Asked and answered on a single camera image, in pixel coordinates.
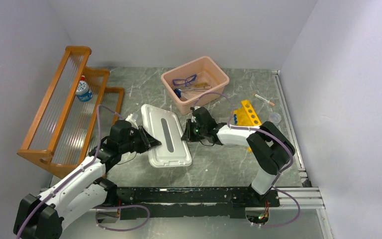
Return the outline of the metal crucible tongs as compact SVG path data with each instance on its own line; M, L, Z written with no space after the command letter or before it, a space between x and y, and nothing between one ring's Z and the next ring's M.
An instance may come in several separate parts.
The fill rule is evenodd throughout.
M179 88L181 92L185 92L188 94L202 94L208 90L211 90L212 87L182 87Z

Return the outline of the test tube brush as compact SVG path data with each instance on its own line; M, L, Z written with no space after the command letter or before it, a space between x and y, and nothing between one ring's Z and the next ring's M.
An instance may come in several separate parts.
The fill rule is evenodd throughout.
M198 89L198 90L208 90L211 89L212 86L207 82L199 82L191 86L192 89Z

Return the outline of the blue safety glasses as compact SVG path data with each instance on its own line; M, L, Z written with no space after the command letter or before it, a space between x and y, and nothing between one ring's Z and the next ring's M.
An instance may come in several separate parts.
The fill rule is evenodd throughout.
M172 83L174 86L178 87L188 87L192 85L197 79L197 74L193 74L185 79L173 79Z

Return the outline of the graduated cylinder blue base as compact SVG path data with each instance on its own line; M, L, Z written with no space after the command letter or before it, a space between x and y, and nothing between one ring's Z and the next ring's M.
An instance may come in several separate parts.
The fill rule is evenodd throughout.
M187 99L186 93L183 90L175 88L175 89L173 89L173 91L174 91L174 93L178 99L183 99L183 100Z

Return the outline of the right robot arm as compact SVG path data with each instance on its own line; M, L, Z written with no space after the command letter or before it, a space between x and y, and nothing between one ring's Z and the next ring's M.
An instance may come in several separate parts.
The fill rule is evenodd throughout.
M216 122L204 107L192 107L192 118L187 120L182 140L209 145L240 145L251 149L258 172L249 192L249 201L261 206L280 174L293 164L295 148L282 132L270 121L259 126L235 126Z

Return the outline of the yellow rubber tubing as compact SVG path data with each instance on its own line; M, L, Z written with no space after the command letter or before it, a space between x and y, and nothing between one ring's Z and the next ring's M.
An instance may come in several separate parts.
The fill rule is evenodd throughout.
M202 69L203 75L206 77L206 81L210 83L213 87L221 85L224 81L222 75L217 74L216 72L203 67Z

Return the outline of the white bin lid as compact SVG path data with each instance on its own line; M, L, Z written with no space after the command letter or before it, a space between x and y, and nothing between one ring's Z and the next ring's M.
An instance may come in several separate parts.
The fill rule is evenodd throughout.
M141 114L144 129L161 142L148 151L149 163L155 168L190 166L192 157L176 114L149 104L141 106Z

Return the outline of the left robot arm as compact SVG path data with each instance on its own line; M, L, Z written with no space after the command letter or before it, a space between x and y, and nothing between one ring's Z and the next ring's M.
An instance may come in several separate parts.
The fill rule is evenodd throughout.
M104 178L126 153L144 153L162 143L142 126L118 120L84 161L59 183L19 204L13 232L18 239L58 239L76 219L92 208L118 201L117 185Z

